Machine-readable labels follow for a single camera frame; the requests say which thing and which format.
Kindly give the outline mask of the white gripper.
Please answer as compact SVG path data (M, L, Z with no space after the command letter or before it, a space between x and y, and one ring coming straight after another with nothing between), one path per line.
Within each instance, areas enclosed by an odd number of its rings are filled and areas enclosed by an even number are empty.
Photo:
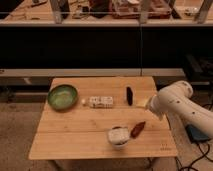
M159 120L163 119L163 107L161 106L156 95L151 97L146 103L146 109L150 110L153 114L155 114Z

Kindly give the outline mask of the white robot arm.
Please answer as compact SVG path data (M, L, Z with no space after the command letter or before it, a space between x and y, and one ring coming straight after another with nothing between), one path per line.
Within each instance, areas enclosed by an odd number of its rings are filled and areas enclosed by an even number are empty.
M213 138L213 112L191 101L193 88L187 81L177 81L160 89L146 103L159 119L167 112L178 114Z

